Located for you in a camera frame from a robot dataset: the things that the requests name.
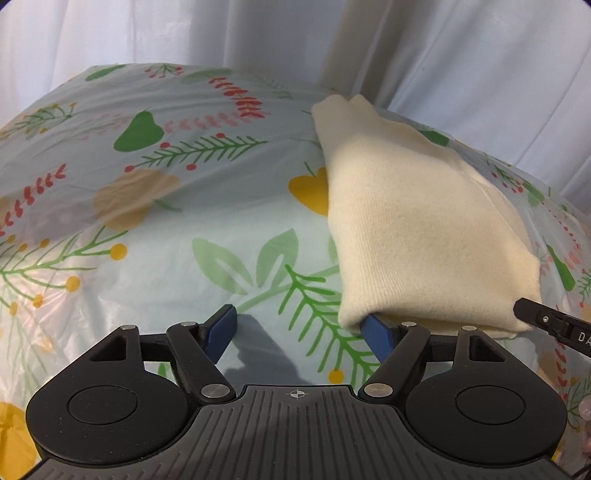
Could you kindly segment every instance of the white curtain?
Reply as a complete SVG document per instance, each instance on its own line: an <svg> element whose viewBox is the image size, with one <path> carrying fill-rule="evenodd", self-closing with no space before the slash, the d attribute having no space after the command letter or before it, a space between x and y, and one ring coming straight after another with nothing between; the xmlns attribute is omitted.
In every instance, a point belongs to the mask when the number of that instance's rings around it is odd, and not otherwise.
<svg viewBox="0 0 591 480"><path fill-rule="evenodd" d="M12 0L0 125L96 64L255 69L360 92L589 214L590 45L582 0Z"/></svg>

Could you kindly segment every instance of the ribbed grip surface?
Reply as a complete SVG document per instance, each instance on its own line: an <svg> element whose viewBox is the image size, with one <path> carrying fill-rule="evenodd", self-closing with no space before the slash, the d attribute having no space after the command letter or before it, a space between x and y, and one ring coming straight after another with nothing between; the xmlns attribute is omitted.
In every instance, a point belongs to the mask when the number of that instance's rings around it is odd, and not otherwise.
<svg viewBox="0 0 591 480"><path fill-rule="evenodd" d="M397 412L347 387L247 387L203 407L172 447L133 465L80 468L48 460L27 480L566 480L549 460L483 469L435 454Z"/></svg>

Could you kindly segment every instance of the bedsheet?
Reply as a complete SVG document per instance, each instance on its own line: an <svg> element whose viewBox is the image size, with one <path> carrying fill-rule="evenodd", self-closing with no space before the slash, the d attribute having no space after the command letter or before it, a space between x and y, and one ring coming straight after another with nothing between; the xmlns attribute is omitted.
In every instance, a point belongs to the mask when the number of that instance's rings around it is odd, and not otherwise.
<svg viewBox="0 0 591 480"><path fill-rule="evenodd" d="M331 93L226 68L97 66L0 130L2 480L37 461L23 413L34 392L122 324L159 333L233 303L239 328L218 366L237 390L355 388L375 370L365 343L336 323L339 266L310 114ZM501 160L379 111L495 184L529 231L545 304L591 320L586 217ZM564 399L555 460L578 468L589 361L543 332L501 344ZM173 379L167 364L147 368Z"/></svg>

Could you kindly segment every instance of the crosshair marking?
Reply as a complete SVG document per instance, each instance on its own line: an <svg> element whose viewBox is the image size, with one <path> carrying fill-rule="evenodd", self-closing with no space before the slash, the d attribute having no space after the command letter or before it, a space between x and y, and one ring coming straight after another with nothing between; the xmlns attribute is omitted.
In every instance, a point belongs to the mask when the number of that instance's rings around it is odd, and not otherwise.
<svg viewBox="0 0 591 480"><path fill-rule="evenodd" d="M302 390L294 390L293 392L289 392L287 395L294 398L302 398L305 395L309 395L309 393L304 393Z"/></svg>

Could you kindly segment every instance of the cream cloth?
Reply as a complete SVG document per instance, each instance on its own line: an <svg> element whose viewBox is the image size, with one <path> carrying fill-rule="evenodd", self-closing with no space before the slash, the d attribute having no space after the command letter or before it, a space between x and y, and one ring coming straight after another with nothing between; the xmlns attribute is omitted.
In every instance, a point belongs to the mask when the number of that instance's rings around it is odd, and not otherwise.
<svg viewBox="0 0 591 480"><path fill-rule="evenodd" d="M529 329L513 304L541 301L538 259L497 188L360 95L332 95L312 116L326 158L343 327L382 313L444 335L461 325L496 338Z"/></svg>

